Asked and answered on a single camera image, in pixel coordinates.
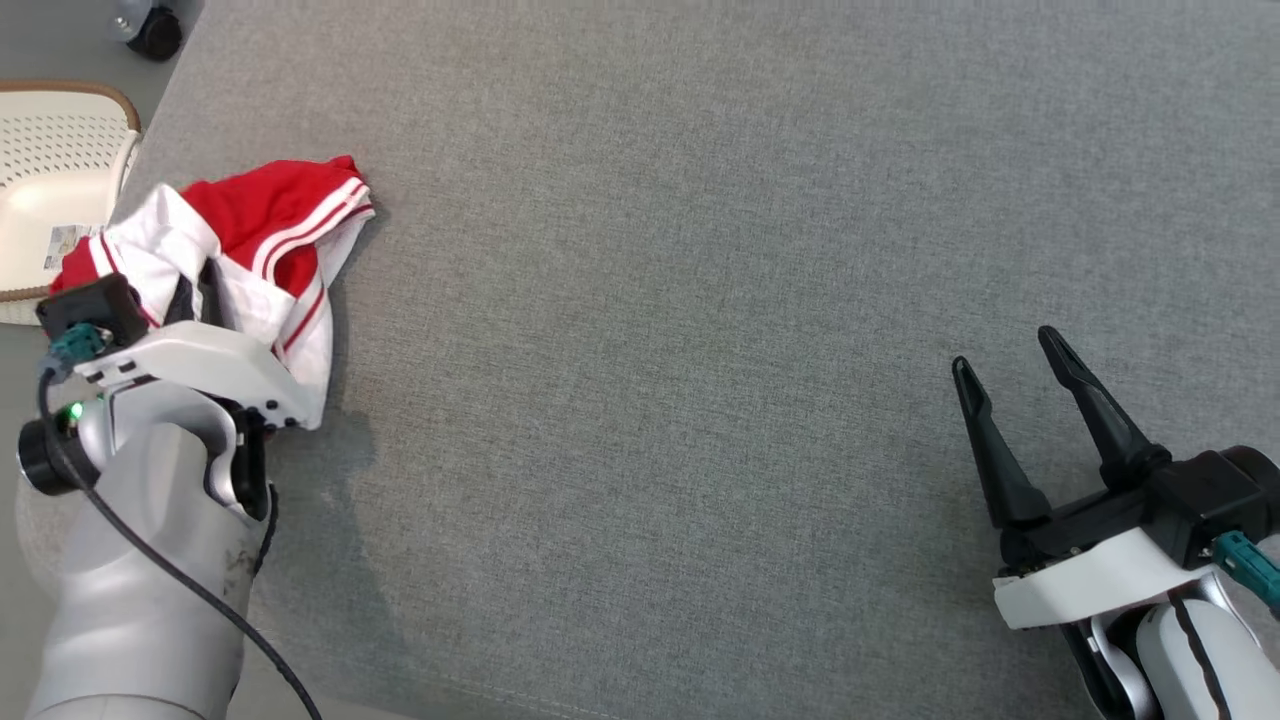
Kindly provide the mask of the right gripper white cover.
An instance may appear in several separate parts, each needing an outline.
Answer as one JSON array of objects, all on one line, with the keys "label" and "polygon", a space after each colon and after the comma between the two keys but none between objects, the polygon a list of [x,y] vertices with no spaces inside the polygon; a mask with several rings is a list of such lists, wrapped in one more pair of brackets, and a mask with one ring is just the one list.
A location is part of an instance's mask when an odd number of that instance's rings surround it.
[{"label": "right gripper white cover", "polygon": [[[1171,462],[1169,450],[1147,438],[1056,328],[1039,327],[1038,341],[1057,382],[1076,402],[1110,491],[1137,489]],[[952,377],[992,527],[1042,523],[1050,501],[1028,480],[998,430],[972,364],[955,357]],[[1012,629],[1062,625],[1156,600],[1210,573],[1207,566],[1183,568],[1135,527],[1046,569],[995,580],[995,603]]]}]

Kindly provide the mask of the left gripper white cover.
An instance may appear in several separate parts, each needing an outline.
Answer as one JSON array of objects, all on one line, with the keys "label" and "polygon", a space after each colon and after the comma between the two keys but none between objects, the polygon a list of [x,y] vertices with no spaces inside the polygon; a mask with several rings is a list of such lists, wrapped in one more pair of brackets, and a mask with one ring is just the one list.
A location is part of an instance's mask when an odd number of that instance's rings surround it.
[{"label": "left gripper white cover", "polygon": [[[216,263],[200,273],[201,322],[223,322]],[[259,410],[276,427],[319,428],[319,396],[300,383],[271,350],[255,338],[196,320],[196,287],[179,278],[165,323],[133,345],[76,365],[104,388],[151,377]]]}]

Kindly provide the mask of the red white basketball jersey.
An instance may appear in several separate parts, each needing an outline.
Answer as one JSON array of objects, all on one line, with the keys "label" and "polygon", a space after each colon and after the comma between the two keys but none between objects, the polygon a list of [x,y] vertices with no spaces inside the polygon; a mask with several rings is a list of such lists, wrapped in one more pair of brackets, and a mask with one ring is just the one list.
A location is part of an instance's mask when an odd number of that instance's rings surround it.
[{"label": "red white basketball jersey", "polygon": [[156,186],[123,220],[79,238],[52,292],[123,274],[151,328],[165,323],[179,278],[202,297],[200,273],[220,275],[220,325],[266,345],[319,396],[319,425],[333,366],[330,288],[375,209],[352,158],[279,160],[183,190]]}]

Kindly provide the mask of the cream perforated laundry basket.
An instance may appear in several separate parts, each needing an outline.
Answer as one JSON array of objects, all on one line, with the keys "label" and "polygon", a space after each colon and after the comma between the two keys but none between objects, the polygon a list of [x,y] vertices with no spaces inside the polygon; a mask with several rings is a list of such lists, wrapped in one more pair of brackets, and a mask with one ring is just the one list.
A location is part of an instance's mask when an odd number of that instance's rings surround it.
[{"label": "cream perforated laundry basket", "polygon": [[37,325],[65,255],[110,220],[142,129],[106,85],[0,79],[0,325]]}]

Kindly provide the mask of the black caster wheel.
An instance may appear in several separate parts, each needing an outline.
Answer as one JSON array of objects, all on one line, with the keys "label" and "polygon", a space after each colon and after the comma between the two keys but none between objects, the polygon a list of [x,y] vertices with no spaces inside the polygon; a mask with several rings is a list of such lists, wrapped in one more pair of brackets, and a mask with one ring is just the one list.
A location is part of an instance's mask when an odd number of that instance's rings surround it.
[{"label": "black caster wheel", "polygon": [[184,38],[180,19],[163,0],[110,0],[115,40],[151,61],[168,61]]}]

